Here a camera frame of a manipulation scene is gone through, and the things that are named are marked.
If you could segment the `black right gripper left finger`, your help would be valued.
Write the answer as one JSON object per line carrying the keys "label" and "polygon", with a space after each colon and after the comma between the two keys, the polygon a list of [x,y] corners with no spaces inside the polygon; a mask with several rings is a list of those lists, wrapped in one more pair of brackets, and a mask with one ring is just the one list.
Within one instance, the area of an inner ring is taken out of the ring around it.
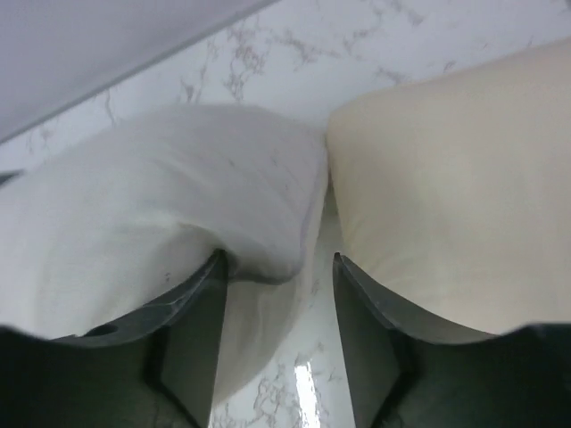
{"label": "black right gripper left finger", "polygon": [[205,427],[228,260],[215,251],[184,283],[81,336],[1,329],[4,427]]}

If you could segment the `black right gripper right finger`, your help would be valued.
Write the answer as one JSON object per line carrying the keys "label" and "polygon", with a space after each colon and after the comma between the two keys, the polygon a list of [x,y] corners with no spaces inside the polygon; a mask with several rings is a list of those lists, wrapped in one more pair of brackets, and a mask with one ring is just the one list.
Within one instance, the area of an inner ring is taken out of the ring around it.
{"label": "black right gripper right finger", "polygon": [[389,290],[341,254],[333,286],[357,426],[569,426],[569,325],[500,335],[471,329]]}

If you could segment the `white pillow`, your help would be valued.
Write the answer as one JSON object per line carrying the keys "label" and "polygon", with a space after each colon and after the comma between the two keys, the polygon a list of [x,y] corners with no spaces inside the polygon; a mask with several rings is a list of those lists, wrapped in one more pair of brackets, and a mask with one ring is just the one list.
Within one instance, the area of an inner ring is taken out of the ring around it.
{"label": "white pillow", "polygon": [[322,134],[259,107],[178,105],[1,188],[1,321],[83,334],[230,259],[230,318],[280,330],[302,292],[327,181]]}

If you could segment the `cream pillow with bear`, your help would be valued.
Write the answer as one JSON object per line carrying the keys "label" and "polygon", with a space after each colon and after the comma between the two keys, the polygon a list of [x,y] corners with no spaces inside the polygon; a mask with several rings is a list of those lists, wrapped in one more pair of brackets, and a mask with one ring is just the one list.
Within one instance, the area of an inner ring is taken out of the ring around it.
{"label": "cream pillow with bear", "polygon": [[327,149],[345,254],[487,333],[570,318],[570,43],[336,110]]}

